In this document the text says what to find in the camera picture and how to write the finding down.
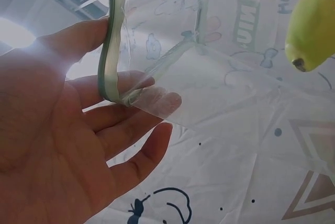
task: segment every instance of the yellow-green fruit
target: yellow-green fruit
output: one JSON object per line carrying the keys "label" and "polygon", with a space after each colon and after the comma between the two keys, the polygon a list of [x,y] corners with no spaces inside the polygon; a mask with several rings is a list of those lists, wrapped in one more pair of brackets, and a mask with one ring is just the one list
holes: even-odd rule
{"label": "yellow-green fruit", "polygon": [[335,53],[335,0],[299,0],[289,22],[285,52],[303,72]]}

